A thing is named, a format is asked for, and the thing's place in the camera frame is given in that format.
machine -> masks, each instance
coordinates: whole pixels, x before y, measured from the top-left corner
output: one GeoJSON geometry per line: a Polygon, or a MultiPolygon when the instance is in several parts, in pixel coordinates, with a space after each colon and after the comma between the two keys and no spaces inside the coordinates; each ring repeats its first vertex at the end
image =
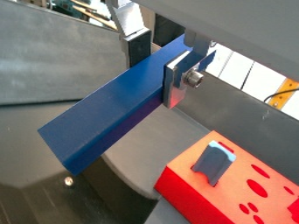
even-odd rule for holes
{"type": "MultiPolygon", "coordinates": [[[[14,4],[2,0],[2,9],[10,9],[11,6],[24,7],[14,4]]],[[[34,108],[33,112],[25,113],[34,113],[37,110],[45,113],[48,109],[52,111],[32,126],[38,124],[41,127],[42,123],[48,122],[36,129],[38,128],[54,156],[73,175],[82,173],[84,179],[120,222],[188,223],[154,190],[154,183],[170,160],[212,130],[297,184],[297,121],[204,72],[214,56],[214,52],[206,55],[206,51],[210,41],[216,41],[288,78],[297,80],[299,59],[296,46],[290,43],[294,43],[299,31],[289,25],[299,20],[294,11],[297,2],[153,0],[106,1],[106,5],[118,33],[102,28],[96,30],[85,23],[74,23],[50,12],[41,16],[41,10],[28,7],[22,10],[26,11],[26,16],[24,13],[17,17],[26,18],[28,22],[40,17],[45,22],[44,28],[37,25],[44,32],[37,32],[34,28],[36,33],[28,34],[34,41],[37,33],[45,35],[49,40],[32,51],[32,61],[38,61],[38,58],[52,59],[54,72],[66,74],[66,77],[72,74],[80,77],[81,73],[94,73],[98,69],[105,70],[101,71],[102,74],[108,74],[100,78],[102,86],[97,90],[93,89],[94,92],[61,115],[58,113],[65,107],[60,104],[49,104],[45,108],[34,108]],[[185,27],[184,35],[153,54],[150,31],[144,27],[137,4],[185,27]],[[68,33],[77,36],[72,36],[72,41],[61,41],[57,49],[49,49],[46,55],[41,53],[42,48],[50,43],[58,43],[58,39],[49,38],[50,29],[61,30],[61,25],[56,28],[52,26],[53,22],[65,24],[65,32],[60,34],[58,39],[68,37],[68,33]],[[98,35],[102,42],[92,35],[98,35]],[[86,43],[98,44],[102,48],[96,51],[86,43]],[[70,67],[58,67],[64,60],[69,64],[78,60],[74,54],[84,46],[92,55],[90,65],[82,66],[88,71],[78,68],[77,72],[70,67]],[[52,55],[61,52],[60,48],[68,52],[68,57],[61,55],[56,60],[52,55]],[[97,63],[100,66],[96,69],[92,66],[97,63]]],[[[7,36],[11,33],[18,35],[10,23],[6,19],[0,25],[9,25],[7,36]]],[[[29,28],[30,26],[22,28],[26,33],[29,28]]],[[[24,43],[26,45],[21,49],[28,47],[30,40],[24,43]]],[[[14,55],[22,58],[25,55],[14,52],[15,50],[7,55],[10,58],[14,55]]],[[[28,71],[32,71],[32,74],[38,73],[44,65],[46,67],[49,63],[36,63],[28,71]]],[[[80,84],[74,83],[69,89],[78,87],[80,84]]],[[[50,92],[60,94],[61,87],[54,86],[50,92]]],[[[68,95],[66,99],[73,99],[73,95],[68,95]]],[[[53,94],[48,100],[57,103],[57,95],[53,94]]],[[[38,142],[38,145],[49,151],[44,143],[38,142]]],[[[70,179],[66,180],[66,186],[74,187],[70,179]]],[[[254,218],[252,223],[262,222],[254,218]]]]}

gray metal panel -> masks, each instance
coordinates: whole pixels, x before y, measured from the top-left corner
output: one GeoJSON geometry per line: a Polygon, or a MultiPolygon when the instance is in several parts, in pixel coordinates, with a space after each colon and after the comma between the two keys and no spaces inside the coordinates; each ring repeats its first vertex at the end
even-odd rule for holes
{"type": "Polygon", "coordinates": [[[296,0],[134,0],[264,66],[299,80],[296,0]]]}
{"type": "Polygon", "coordinates": [[[299,122],[210,75],[177,108],[299,184],[299,122]]]}
{"type": "Polygon", "coordinates": [[[65,171],[37,129],[73,103],[0,107],[0,183],[21,188],[65,171]]]}
{"type": "Polygon", "coordinates": [[[161,198],[144,224],[188,224],[168,201],[161,198]]]}
{"type": "Polygon", "coordinates": [[[125,70],[118,34],[0,0],[0,104],[85,97],[125,70]]]}

hole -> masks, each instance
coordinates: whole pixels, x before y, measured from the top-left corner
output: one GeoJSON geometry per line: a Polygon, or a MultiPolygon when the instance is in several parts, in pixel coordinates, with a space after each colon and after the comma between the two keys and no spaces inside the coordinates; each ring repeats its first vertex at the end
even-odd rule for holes
{"type": "Polygon", "coordinates": [[[238,206],[238,209],[241,210],[241,212],[244,214],[248,214],[248,208],[242,204],[238,204],[237,206],[238,206]]]}
{"type": "Polygon", "coordinates": [[[253,220],[256,224],[264,224],[262,220],[256,215],[253,215],[253,220]]]}
{"type": "Polygon", "coordinates": [[[284,186],[284,189],[285,189],[292,195],[294,195],[293,191],[292,191],[286,186],[284,186]]]}
{"type": "Polygon", "coordinates": [[[256,206],[249,202],[246,203],[246,205],[248,205],[249,209],[256,213],[257,212],[256,206]]]}
{"type": "Polygon", "coordinates": [[[233,153],[233,150],[222,142],[218,142],[218,145],[222,146],[230,153],[233,153]]]}
{"type": "Polygon", "coordinates": [[[262,198],[266,197],[266,190],[264,187],[252,179],[246,180],[246,185],[250,188],[250,190],[262,198]]]}
{"type": "Polygon", "coordinates": [[[256,165],[250,165],[252,166],[252,168],[254,169],[254,171],[261,175],[261,176],[264,176],[266,179],[269,179],[269,176],[268,176],[268,174],[264,172],[264,170],[261,169],[261,168],[258,168],[256,165]]]}

wire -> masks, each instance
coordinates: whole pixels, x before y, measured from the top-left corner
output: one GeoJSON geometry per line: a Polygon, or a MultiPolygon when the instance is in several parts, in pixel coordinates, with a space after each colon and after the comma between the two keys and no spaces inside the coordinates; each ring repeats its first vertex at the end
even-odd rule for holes
{"type": "Polygon", "coordinates": [[[13,106],[30,106],[30,105],[41,105],[46,103],[60,103],[60,102],[78,102],[81,98],[68,99],[68,100],[49,100],[49,101],[24,101],[24,102],[5,102],[0,103],[1,107],[13,107],[13,106]]]}
{"type": "Polygon", "coordinates": [[[285,94],[285,93],[290,93],[290,92],[294,92],[294,91],[297,91],[297,90],[299,90],[299,88],[293,88],[293,89],[288,89],[288,90],[285,90],[285,91],[281,91],[281,92],[278,92],[278,93],[270,94],[270,95],[264,99],[264,102],[266,101],[268,98],[270,98],[270,97],[273,97],[273,96],[276,96],[276,95],[285,94]]]}
{"type": "Polygon", "coordinates": [[[249,75],[249,73],[250,73],[250,70],[252,70],[253,65],[254,65],[254,61],[252,62],[252,65],[250,65],[250,67],[249,67],[249,69],[248,69],[248,71],[246,71],[246,77],[245,77],[245,79],[244,79],[244,81],[242,81],[242,83],[241,83],[240,90],[242,90],[242,87],[245,86],[245,83],[246,83],[246,81],[248,81],[248,75],[249,75]]]}

gray surface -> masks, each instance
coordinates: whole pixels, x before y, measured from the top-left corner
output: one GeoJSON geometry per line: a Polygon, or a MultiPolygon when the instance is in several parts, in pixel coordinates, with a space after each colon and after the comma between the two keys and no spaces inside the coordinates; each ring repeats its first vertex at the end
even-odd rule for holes
{"type": "Polygon", "coordinates": [[[118,34],[0,0],[0,104],[85,97],[125,70],[118,34]]]}
{"type": "Polygon", "coordinates": [[[208,130],[177,109],[160,106],[134,126],[102,158],[117,176],[148,199],[165,164],[193,145],[208,130]]]}
{"type": "Polygon", "coordinates": [[[37,129],[72,104],[0,107],[0,184],[21,188],[65,170],[37,129]]]}
{"type": "Polygon", "coordinates": [[[177,108],[299,184],[299,122],[210,75],[177,108]]]}
{"type": "Polygon", "coordinates": [[[0,223],[117,224],[82,176],[70,174],[37,128],[72,103],[0,107],[0,223]]]}
{"type": "Polygon", "coordinates": [[[172,205],[161,198],[144,224],[188,224],[172,205]]]}
{"type": "Polygon", "coordinates": [[[133,1],[299,81],[296,0],[133,1]]]}

